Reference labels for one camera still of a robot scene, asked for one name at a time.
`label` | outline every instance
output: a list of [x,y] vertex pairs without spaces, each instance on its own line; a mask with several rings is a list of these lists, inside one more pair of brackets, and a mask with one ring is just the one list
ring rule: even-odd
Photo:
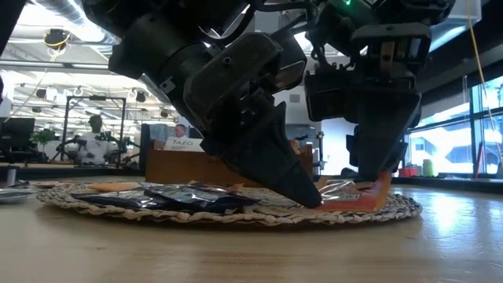
[[348,201],[355,201],[359,200],[361,193],[341,193],[338,194],[337,197],[332,197],[332,200],[348,200]]
[[199,138],[168,138],[164,150],[202,153],[204,152],[200,147],[202,141]]

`desk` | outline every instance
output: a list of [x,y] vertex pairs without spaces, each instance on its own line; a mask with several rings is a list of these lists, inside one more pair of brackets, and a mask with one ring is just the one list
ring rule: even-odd
[[410,186],[395,192],[422,203],[422,217],[289,232],[139,225],[32,199],[0,207],[0,281],[501,281],[502,197]]

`orange packet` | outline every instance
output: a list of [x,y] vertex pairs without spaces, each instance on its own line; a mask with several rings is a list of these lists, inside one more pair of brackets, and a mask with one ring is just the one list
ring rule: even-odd
[[321,211],[379,211],[386,204],[391,184],[391,173],[383,172],[374,183],[342,183],[320,188]]

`white shirt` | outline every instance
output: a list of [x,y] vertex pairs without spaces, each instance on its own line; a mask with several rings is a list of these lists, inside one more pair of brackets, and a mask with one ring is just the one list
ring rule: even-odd
[[[93,164],[104,164],[105,158],[103,156],[106,153],[111,152],[116,149],[109,141],[98,141],[96,137],[100,134],[96,133],[85,133],[80,139],[87,142],[87,144],[80,147],[79,157],[82,163],[93,163]],[[87,157],[87,153],[93,153],[94,157]]]

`cardboard box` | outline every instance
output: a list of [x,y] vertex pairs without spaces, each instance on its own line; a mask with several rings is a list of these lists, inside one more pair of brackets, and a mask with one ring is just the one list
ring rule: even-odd
[[[312,147],[302,148],[297,156],[309,176],[313,178]],[[157,151],[150,150],[147,156],[145,172],[147,182],[161,184],[205,182],[216,185],[244,184],[250,187],[262,187],[238,173],[229,170],[226,165],[206,153]]]
[[164,150],[165,145],[166,145],[166,142],[160,141],[157,139],[153,139],[153,149],[154,150]]

